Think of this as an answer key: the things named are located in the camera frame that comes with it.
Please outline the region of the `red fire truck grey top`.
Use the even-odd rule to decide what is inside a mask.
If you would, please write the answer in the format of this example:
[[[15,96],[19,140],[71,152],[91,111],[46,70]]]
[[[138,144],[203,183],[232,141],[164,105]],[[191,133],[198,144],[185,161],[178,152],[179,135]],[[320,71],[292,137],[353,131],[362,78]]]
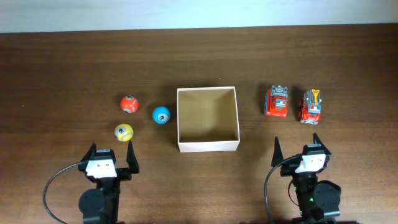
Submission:
[[[272,85],[265,95],[264,114],[266,116],[286,118],[288,97],[286,86]]]

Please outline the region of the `blue toy ball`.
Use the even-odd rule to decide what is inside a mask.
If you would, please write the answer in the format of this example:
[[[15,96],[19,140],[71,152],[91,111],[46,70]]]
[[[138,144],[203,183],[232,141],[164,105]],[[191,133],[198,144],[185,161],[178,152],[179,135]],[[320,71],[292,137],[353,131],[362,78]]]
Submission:
[[[156,107],[152,112],[152,119],[157,124],[165,124],[170,120],[170,111],[164,106]]]

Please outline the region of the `red fire truck yellow ladder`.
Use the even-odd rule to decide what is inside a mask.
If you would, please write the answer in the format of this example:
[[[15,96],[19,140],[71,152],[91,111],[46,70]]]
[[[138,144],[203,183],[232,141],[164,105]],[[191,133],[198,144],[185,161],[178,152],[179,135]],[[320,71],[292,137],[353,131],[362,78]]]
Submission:
[[[298,118],[301,123],[318,124],[321,116],[321,94],[320,90],[308,90],[303,94],[303,98],[299,101],[300,111]]]

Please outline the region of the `open cardboard box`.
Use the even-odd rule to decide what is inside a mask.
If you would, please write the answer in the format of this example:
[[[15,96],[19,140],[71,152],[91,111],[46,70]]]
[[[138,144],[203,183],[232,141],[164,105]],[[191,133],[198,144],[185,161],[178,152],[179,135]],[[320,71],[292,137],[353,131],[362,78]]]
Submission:
[[[180,152],[237,150],[240,130],[235,87],[179,88],[177,142]]]

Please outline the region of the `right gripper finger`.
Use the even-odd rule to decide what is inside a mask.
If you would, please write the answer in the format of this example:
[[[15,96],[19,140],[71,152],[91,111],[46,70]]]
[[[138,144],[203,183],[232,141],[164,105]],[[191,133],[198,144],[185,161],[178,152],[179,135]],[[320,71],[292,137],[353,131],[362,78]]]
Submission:
[[[328,150],[328,148],[322,143],[322,141],[320,140],[320,138],[318,137],[317,133],[313,134],[313,143],[314,144],[320,144],[322,149],[324,150],[325,154],[330,154],[330,151]]]
[[[274,153],[272,156],[271,166],[276,167],[284,160],[282,149],[280,147],[279,138],[276,136],[274,139]]]

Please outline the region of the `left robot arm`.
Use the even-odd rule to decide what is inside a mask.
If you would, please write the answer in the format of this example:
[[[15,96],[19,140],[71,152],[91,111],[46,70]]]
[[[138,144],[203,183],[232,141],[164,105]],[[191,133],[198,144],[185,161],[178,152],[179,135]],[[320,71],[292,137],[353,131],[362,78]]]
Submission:
[[[127,167],[117,168],[116,156],[111,149],[97,149],[92,144],[78,165],[78,170],[96,184],[94,189],[85,191],[78,202],[83,223],[116,223],[118,221],[120,183],[130,181],[139,173],[139,164],[132,142],[128,142]]]

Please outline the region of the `orange toy ball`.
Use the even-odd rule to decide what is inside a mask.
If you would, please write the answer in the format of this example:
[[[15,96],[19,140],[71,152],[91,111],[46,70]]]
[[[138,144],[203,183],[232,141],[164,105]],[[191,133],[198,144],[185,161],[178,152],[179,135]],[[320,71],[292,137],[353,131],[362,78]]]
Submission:
[[[126,113],[132,114],[139,109],[139,101],[134,96],[124,96],[120,102],[120,107]]]

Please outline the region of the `yellow toy ball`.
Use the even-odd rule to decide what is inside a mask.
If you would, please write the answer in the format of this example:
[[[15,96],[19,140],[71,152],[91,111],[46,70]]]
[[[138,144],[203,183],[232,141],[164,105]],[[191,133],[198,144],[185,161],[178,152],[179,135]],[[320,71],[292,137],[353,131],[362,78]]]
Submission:
[[[126,142],[131,140],[134,131],[129,124],[119,124],[114,130],[114,135],[118,141]]]

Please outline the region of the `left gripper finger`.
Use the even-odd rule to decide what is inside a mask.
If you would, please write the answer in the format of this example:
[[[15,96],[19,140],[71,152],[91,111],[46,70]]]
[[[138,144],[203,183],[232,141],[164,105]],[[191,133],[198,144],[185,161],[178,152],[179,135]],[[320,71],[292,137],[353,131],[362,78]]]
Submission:
[[[90,159],[92,159],[93,156],[94,156],[94,154],[95,154],[95,151],[96,151],[96,144],[93,143],[93,144],[90,146],[88,152],[87,152],[87,153],[83,156],[83,158],[81,159],[81,162],[88,162]]]
[[[132,173],[132,174],[139,173],[139,164],[138,164],[136,156],[134,154],[134,149],[133,149],[131,140],[128,141],[126,162],[129,166],[130,173]]]

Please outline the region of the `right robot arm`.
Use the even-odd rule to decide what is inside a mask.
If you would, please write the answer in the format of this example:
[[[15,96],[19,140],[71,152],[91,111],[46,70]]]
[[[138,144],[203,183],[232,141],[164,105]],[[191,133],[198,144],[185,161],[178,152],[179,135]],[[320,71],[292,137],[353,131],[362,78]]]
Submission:
[[[331,152],[313,134],[313,143],[303,147],[303,152],[284,158],[279,139],[274,139],[270,174],[280,168],[282,177],[291,177],[290,186],[294,186],[300,216],[292,223],[335,223],[340,216],[341,187],[329,180],[319,181],[317,175],[324,171],[330,160]]]

